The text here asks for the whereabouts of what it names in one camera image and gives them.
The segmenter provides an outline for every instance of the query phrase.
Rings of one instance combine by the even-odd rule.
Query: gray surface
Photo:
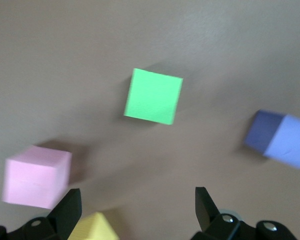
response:
[[[122,116],[133,68],[184,78],[173,125]],[[241,146],[260,108],[300,117],[300,0],[0,1],[0,224],[47,212],[1,202],[5,158],[44,143],[122,240],[189,239],[196,186],[300,239],[300,170]]]

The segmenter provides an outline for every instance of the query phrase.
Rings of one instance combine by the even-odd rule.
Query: cube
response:
[[[174,122],[182,78],[135,68],[124,115],[171,125]]]
[[[97,212],[81,219],[68,240],[119,240],[106,217]]]
[[[67,189],[72,154],[31,146],[5,162],[2,200],[52,209]]]
[[[267,158],[300,169],[300,118],[259,110],[244,144]]]

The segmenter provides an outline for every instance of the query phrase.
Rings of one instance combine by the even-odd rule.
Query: green cube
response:
[[[135,68],[124,115],[171,125],[183,79]]]

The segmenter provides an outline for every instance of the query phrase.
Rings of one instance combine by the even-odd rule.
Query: pink cube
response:
[[[2,200],[52,209],[67,189],[72,154],[31,146],[5,162]]]

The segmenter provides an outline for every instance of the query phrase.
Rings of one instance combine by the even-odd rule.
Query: yellow cube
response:
[[[69,240],[119,240],[101,212],[81,219],[73,229]]]

